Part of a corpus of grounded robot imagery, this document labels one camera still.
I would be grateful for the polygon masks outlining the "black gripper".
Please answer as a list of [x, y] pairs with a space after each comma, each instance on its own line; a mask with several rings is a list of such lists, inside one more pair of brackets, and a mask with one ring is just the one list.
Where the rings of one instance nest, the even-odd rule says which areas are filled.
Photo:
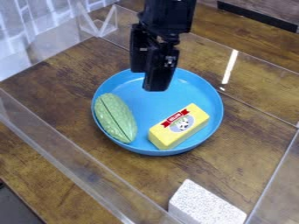
[[152, 48], [148, 52], [149, 45], [159, 45], [157, 38], [169, 47], [180, 43], [180, 34], [191, 31], [195, 6], [196, 0], [144, 0], [139, 22], [131, 28], [129, 62], [133, 73], [144, 72], [145, 91], [167, 90], [180, 54], [176, 48], [169, 52]]

